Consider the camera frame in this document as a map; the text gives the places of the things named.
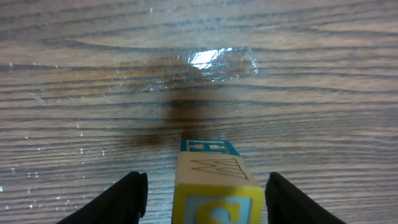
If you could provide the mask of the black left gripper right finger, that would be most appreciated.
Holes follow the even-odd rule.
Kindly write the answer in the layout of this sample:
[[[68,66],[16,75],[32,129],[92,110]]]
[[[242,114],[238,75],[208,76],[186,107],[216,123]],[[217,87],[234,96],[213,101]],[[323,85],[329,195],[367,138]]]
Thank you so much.
[[[345,224],[277,172],[271,172],[265,198],[269,224]]]

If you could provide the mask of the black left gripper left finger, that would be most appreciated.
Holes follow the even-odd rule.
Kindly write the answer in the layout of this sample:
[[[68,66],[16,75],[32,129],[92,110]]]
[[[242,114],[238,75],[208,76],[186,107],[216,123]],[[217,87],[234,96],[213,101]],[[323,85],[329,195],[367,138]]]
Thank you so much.
[[[58,224],[138,224],[146,212],[146,173],[130,172]]]

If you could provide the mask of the wooden block yellow letter S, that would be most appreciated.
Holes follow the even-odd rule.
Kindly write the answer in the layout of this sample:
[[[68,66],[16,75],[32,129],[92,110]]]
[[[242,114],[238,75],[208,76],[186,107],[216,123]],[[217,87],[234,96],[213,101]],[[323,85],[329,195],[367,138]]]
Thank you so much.
[[[182,184],[174,191],[172,223],[257,224],[263,203],[260,187]]]

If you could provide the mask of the wooden block blue letter H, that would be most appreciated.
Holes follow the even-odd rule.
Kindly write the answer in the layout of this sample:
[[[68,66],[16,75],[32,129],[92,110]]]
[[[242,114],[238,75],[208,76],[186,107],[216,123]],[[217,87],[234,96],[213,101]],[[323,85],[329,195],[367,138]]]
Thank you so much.
[[[180,141],[180,151],[189,152],[214,152],[239,156],[239,152],[229,141],[209,140],[209,139],[182,139]]]

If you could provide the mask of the wooden block red letter U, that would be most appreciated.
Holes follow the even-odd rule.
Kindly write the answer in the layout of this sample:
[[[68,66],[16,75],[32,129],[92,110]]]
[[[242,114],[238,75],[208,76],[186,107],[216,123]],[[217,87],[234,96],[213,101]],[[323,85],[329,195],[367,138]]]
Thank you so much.
[[[239,156],[212,152],[180,152],[175,185],[259,186]]]

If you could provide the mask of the clear tape patch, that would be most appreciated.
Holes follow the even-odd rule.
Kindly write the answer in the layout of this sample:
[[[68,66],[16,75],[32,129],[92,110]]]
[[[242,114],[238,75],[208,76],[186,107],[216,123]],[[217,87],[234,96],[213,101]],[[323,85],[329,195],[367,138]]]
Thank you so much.
[[[57,78],[39,83],[32,97],[41,103],[78,101],[236,80],[258,71],[257,58],[247,47],[188,50],[114,66],[58,69]]]

